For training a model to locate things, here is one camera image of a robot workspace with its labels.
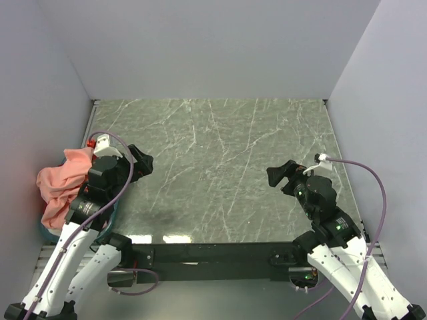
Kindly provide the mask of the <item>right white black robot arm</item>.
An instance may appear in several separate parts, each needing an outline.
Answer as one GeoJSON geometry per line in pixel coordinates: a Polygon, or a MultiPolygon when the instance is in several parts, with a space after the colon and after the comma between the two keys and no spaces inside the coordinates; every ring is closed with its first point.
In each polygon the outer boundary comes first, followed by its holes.
{"type": "Polygon", "coordinates": [[[423,308],[409,302],[375,260],[374,244],[366,242],[354,220],[337,206],[331,179],[316,173],[332,170],[336,159],[321,153],[315,162],[305,167],[289,160],[266,170],[270,187],[288,180],[282,193],[295,197],[311,222],[311,231],[294,240],[294,261],[317,269],[346,298],[343,319],[351,311],[360,319],[425,319],[423,308]]]}

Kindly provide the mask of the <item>salmon pink t shirt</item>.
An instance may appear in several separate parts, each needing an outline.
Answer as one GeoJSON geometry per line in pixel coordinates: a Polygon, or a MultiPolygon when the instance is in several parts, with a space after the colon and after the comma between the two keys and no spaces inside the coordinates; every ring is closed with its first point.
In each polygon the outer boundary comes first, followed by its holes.
{"type": "Polygon", "coordinates": [[[66,149],[64,155],[64,164],[40,170],[36,181],[41,197],[46,202],[41,223],[50,230],[62,229],[71,202],[87,180],[93,149],[66,149]]]}

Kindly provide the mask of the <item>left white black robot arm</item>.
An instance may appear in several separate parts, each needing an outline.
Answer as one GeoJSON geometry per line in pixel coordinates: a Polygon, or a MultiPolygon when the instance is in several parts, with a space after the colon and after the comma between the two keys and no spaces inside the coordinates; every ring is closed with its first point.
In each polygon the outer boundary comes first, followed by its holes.
{"type": "Polygon", "coordinates": [[[95,152],[88,180],[70,204],[61,235],[42,274],[20,303],[10,304],[5,319],[76,319],[85,300],[116,267],[132,267],[132,240],[110,233],[89,262],[85,254],[114,212],[130,183],[153,171],[153,157],[135,145],[128,159],[114,147],[95,152]]]}

